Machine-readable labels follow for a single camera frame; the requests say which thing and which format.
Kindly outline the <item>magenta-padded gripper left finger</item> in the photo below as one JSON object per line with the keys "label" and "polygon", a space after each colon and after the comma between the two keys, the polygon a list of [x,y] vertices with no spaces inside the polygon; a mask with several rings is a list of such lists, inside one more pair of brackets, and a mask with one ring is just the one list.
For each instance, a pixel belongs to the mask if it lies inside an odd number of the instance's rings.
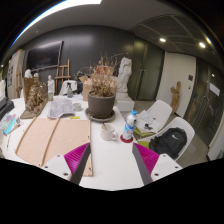
{"label": "magenta-padded gripper left finger", "polygon": [[55,155],[42,166],[42,169],[78,185],[90,152],[90,144],[85,143],[65,155]]}

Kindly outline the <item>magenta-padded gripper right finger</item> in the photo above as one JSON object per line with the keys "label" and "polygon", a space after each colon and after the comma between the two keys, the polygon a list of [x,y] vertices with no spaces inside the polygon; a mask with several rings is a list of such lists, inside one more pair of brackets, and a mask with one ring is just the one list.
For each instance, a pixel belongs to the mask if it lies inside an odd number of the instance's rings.
{"label": "magenta-padded gripper right finger", "polygon": [[133,144],[132,153],[135,157],[144,185],[182,169],[182,167],[167,154],[157,154],[137,143]]}

